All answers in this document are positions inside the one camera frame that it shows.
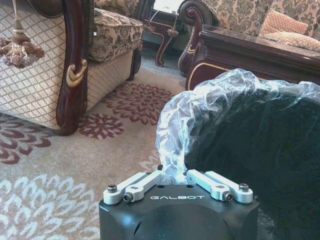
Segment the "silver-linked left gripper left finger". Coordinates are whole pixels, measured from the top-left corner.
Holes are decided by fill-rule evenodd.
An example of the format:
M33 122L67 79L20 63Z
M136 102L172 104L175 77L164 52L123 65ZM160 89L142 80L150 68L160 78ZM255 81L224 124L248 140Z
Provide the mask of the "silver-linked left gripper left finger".
M103 202L111 206L121 201L125 203L140 201L148 190L161 183L162 175L161 170L152 173L138 172L119 184L109 184L103 192Z

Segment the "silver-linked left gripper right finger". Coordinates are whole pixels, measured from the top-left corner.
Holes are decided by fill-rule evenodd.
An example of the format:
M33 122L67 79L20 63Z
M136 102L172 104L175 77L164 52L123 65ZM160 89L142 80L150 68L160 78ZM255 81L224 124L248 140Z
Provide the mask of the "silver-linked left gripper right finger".
M201 173L195 169L186 172L186 180L189 185L198 185L210 196L218 201L230 202L236 200L240 204L253 202L253 191L246 183L235 183L232 180L214 172Z

